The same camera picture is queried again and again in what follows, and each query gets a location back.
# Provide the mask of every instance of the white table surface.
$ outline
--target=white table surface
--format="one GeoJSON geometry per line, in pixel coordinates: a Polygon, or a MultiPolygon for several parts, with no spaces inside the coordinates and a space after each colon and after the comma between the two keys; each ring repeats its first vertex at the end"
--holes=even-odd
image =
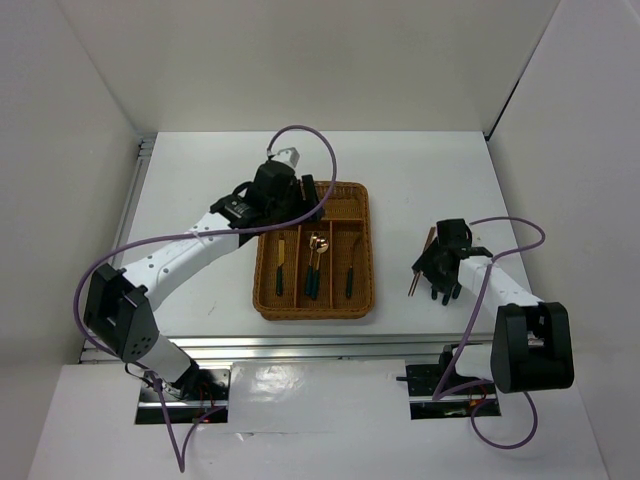
{"type": "MultiPolygon", "coordinates": [[[[462,332],[473,305],[464,291],[443,307],[433,302],[423,278],[407,297],[411,265],[436,221],[468,221],[505,215],[506,208],[480,132],[325,132],[338,157],[338,180],[359,182],[369,191],[376,305],[361,320],[264,320],[251,295],[257,239],[202,270],[176,290],[156,312],[168,336],[382,335],[462,332]]],[[[182,232],[209,206],[245,180],[265,160],[271,132],[161,133],[158,135],[129,240],[182,232]]],[[[296,147],[298,173],[330,177],[330,161],[318,139],[287,133],[276,149],[296,147]]],[[[516,245],[508,222],[474,230],[494,253],[516,245]]],[[[124,263],[153,250],[125,254],[124,263]]],[[[519,256],[501,261],[528,287],[519,256]]],[[[482,314],[475,332],[493,331],[482,314]]]]}
{"type": "MultiPolygon", "coordinates": [[[[198,428],[184,476],[164,425],[134,425],[140,383],[122,365],[66,366],[29,479],[607,478],[575,386],[535,392],[537,435],[520,450],[498,451],[468,419],[411,421],[407,387],[395,381],[402,366],[235,366],[245,371],[231,375],[229,423],[198,428]]],[[[481,418],[479,428],[497,442],[519,441],[531,428],[529,407],[519,394],[500,402],[503,416],[481,418]]],[[[188,428],[175,426],[180,443],[188,428]]]]}

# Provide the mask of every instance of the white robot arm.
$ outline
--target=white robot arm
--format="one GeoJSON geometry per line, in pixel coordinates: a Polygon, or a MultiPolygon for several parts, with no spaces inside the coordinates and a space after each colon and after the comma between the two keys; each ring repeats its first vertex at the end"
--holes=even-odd
{"type": "MultiPolygon", "coordinates": [[[[313,178],[295,176],[299,154],[287,148],[262,164],[253,182],[213,204],[187,230],[193,238],[173,241],[120,270],[108,264],[93,273],[84,323],[125,363],[156,372],[189,396],[206,382],[184,351],[160,334],[153,312],[180,285],[252,235],[210,235],[212,232],[275,225],[298,218],[317,206],[313,178]]],[[[319,210],[308,221],[317,221],[319,210]]]]}

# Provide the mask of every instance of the utensil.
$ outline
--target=utensil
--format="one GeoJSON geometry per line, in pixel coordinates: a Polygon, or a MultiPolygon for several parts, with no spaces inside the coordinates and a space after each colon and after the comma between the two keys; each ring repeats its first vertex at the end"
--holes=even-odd
{"type": "Polygon", "coordinates": [[[284,266],[284,234],[280,234],[278,240],[278,270],[276,272],[276,295],[279,297],[284,293],[284,282],[282,278],[282,267],[284,266]]]}
{"type": "Polygon", "coordinates": [[[362,234],[358,233],[358,236],[353,241],[353,245],[351,245],[351,262],[349,263],[349,271],[347,272],[347,298],[351,298],[351,295],[353,294],[353,259],[356,256],[356,245],[361,238],[362,234]]]}
{"type": "Polygon", "coordinates": [[[313,253],[316,251],[316,242],[318,240],[318,232],[313,232],[309,239],[309,248],[311,249],[311,256],[309,257],[309,267],[307,268],[307,282],[304,286],[304,294],[311,296],[313,290],[313,253]]]}
{"type": "Polygon", "coordinates": [[[318,290],[320,289],[320,258],[327,250],[329,250],[329,241],[325,237],[318,237],[318,240],[316,240],[318,258],[316,259],[316,271],[313,274],[313,288],[311,289],[311,298],[313,300],[318,298],[318,290]]]}
{"type": "MultiPolygon", "coordinates": [[[[431,242],[433,242],[433,237],[436,234],[436,227],[431,227],[429,229],[429,235],[427,235],[427,241],[424,244],[424,248],[422,249],[422,252],[424,253],[424,251],[429,248],[429,245],[431,245],[431,242]]],[[[411,286],[409,287],[409,297],[413,297],[413,294],[416,292],[416,287],[418,286],[418,282],[420,281],[420,272],[416,272],[413,274],[413,280],[411,282],[411,286]]]]}

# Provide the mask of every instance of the tray divider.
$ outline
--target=tray divider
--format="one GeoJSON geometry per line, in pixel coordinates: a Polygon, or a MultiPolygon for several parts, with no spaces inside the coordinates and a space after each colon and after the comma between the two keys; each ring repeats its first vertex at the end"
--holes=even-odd
{"type": "Polygon", "coordinates": [[[333,220],[329,222],[329,308],[333,309],[333,220]]]}
{"type": "Polygon", "coordinates": [[[302,225],[298,225],[298,238],[296,239],[296,265],[293,276],[293,308],[298,308],[298,272],[300,271],[300,243],[302,242],[302,225]]]}

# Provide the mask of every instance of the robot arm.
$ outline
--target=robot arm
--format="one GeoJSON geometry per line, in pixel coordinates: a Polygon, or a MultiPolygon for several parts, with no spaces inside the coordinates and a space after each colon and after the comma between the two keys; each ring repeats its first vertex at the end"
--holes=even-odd
{"type": "MultiPolygon", "coordinates": [[[[207,236],[207,232],[275,225],[298,218],[318,204],[313,177],[298,180],[294,148],[281,150],[258,168],[252,182],[213,204],[186,233],[136,262],[115,270],[108,264],[92,275],[84,323],[125,363],[156,372],[183,397],[208,383],[208,372],[160,334],[153,312],[180,285],[253,235],[207,236]]],[[[320,210],[308,221],[318,221],[320,210]]]]}
{"type": "MultiPolygon", "coordinates": [[[[431,282],[434,300],[443,295],[443,305],[458,298],[462,288],[478,297],[491,252],[472,245],[471,230],[462,219],[438,222],[437,232],[414,272],[431,282]]],[[[492,380],[504,393],[572,385],[569,318],[560,303],[542,301],[492,264],[482,305],[496,319],[493,344],[466,346],[456,363],[458,375],[492,380]]],[[[441,363],[450,361],[455,348],[445,349],[441,363]]]]}

